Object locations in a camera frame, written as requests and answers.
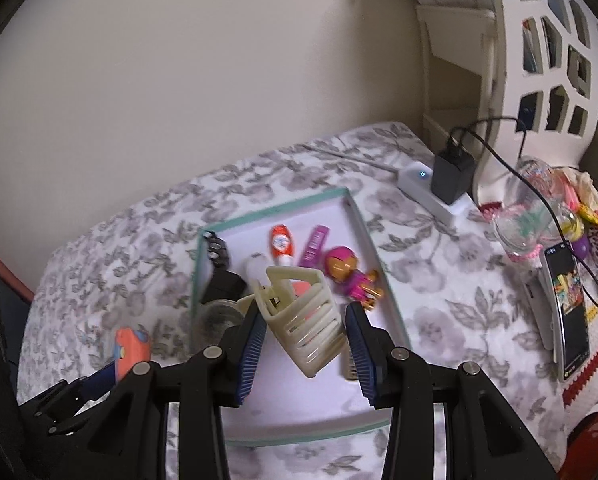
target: smartphone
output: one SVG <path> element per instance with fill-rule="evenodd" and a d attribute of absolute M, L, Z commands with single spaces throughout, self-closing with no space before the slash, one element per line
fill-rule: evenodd
<path fill-rule="evenodd" d="M 544 288 L 552 303 L 554 357 L 564 381 L 590 357 L 583 285 L 570 243 L 541 251 Z"/>

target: white cable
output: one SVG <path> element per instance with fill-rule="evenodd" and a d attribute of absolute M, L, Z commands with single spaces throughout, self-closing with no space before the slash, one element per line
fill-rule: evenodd
<path fill-rule="evenodd" d="M 311 150 L 313 152 L 326 153 L 327 155 L 338 156 L 338 158 L 347 158 L 348 160 L 354 160 L 355 162 L 361 162 L 362 164 L 367 164 L 368 166 L 373 166 L 380 170 L 390 171 L 390 173 L 394 173 L 394 174 L 399 173 L 399 170 L 397 170 L 397 168 L 394 168 L 393 166 L 388 166 L 387 164 L 382 164 L 381 162 L 375 162 L 373 160 L 368 160 L 367 158 L 361 158 L 359 156 L 348 155 L 348 153 L 335 152 L 334 150 L 324 150 L 323 148 L 317 148 L 315 146 L 310 146 L 309 144 L 299 144 L 299 146 L 303 146 L 307 150 Z"/>

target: cream plastic clip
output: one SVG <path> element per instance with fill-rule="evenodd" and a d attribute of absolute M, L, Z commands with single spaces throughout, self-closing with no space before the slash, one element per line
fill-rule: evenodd
<path fill-rule="evenodd" d="M 266 274 L 271 286 L 253 280 L 249 285 L 254 294 L 241 298 L 237 308 L 244 312 L 256 300 L 283 349 L 306 377 L 314 377 L 346 343 L 341 314 L 326 279 L 320 270 L 304 267 L 268 267 Z M 290 280 L 311 287 L 297 298 Z"/>

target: phone screen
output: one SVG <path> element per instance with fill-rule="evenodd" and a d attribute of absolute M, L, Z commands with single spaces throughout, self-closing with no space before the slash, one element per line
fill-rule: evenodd
<path fill-rule="evenodd" d="M 563 320 L 563 377 L 569 377 L 588 358 L 588 322 L 581 277 L 566 244 L 545 251 L 552 288 Z"/>

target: figurine head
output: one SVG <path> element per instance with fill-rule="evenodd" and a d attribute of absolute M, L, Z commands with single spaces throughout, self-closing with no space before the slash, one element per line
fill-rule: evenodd
<path fill-rule="evenodd" d="M 350 273 L 357 268 L 359 262 L 352 249 L 339 246 L 326 253 L 324 259 L 325 273 L 337 283 L 345 282 Z"/>

